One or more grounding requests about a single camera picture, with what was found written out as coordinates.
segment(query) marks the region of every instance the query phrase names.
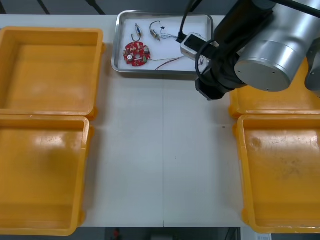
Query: stainless steel tray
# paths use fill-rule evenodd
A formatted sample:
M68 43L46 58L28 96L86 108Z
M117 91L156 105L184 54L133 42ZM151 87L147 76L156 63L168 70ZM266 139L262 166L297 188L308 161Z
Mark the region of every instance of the stainless steel tray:
M205 16L207 18L207 36L213 38L214 35L214 21L211 16L204 15L204 14L196 14L191 13L188 16ZM194 75L196 74L195 71L181 71L181 70L152 70L152 69L124 69L119 66L119 62L123 60L122 52L123 49L121 48L121 42L124 37L124 25L126 20L129 19L161 19L161 18L170 18L170 17L182 17L178 14L166 14L166 13L146 13L141 11L123 11L120 13L116 20L116 27L115 27L115 36L113 41L113 50L112 50L112 59L111 65L112 68L120 73L137 73L137 74L155 74L155 75L166 75L166 74L177 74L177 75Z

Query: yellow tray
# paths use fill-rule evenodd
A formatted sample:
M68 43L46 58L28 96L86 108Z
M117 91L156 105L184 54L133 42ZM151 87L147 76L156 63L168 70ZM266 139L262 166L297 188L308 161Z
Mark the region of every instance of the yellow tray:
M82 116L0 115L0 234L72 234L90 130Z
M320 233L320 116L243 115L234 133L243 221L258 233Z
M320 114L320 99L305 87L308 62L300 66L291 86L280 92L266 92L246 86L230 93L229 114Z
M5 27L0 32L0 114L93 119L103 32Z

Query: table surface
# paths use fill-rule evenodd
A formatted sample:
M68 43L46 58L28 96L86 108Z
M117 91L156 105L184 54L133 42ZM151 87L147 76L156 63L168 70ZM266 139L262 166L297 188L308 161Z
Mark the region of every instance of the table surface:
M111 68L115 15L0 15L5 26L103 30L85 227L244 227L229 96L192 80L127 78ZM213 16L215 27L223 16Z

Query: robotic arm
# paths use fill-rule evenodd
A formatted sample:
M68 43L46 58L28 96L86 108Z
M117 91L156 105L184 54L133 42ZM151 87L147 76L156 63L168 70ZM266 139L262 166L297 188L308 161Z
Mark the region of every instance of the robotic arm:
M201 1L191 0L186 14ZM246 85L279 92L290 86L307 56L305 85L320 94L320 40L314 41L320 32L320 0L301 2L238 0L207 42L196 34L183 34L184 17L177 42L183 54L195 59L196 89L208 100ZM201 55L210 59L202 73L197 64Z

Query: circuit board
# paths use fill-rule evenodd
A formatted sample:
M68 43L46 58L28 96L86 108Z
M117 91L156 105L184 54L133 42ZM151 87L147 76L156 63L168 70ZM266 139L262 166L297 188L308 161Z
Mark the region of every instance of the circuit board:
M143 42L134 41L129 43L123 51L123 57L126 64L134 67L145 65L151 59L150 50Z

